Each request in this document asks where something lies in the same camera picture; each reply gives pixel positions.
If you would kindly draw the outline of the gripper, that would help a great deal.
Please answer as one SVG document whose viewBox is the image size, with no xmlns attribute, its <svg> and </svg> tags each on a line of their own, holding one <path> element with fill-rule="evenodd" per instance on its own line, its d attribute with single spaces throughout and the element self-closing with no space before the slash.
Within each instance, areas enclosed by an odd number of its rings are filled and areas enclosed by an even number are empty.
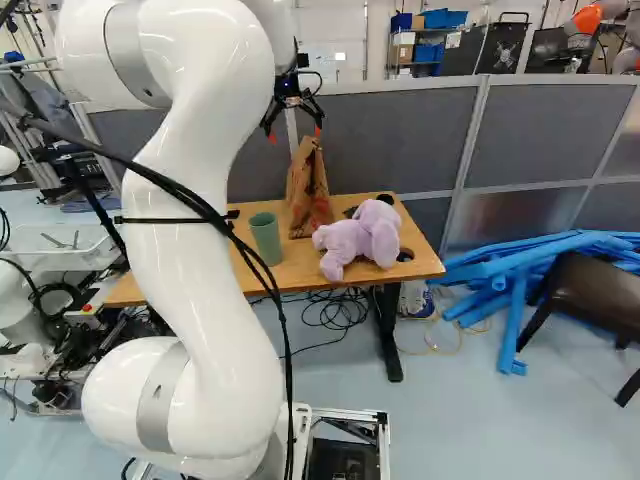
<svg viewBox="0 0 640 480">
<path fill-rule="evenodd" d="M 301 85 L 300 78 L 314 77 L 317 82 L 314 87 Z M 276 75 L 274 84 L 274 98 L 260 121 L 260 128 L 264 131 L 268 141 L 275 145 L 276 135 L 273 133 L 273 123 L 283 111 L 285 105 L 293 105 L 300 101 L 298 108 L 313 119 L 314 136 L 320 137 L 323 129 L 325 112 L 315 100 L 321 90 L 321 74 L 310 68 L 308 53 L 297 53 L 292 65 L 283 73 Z"/>
</svg>

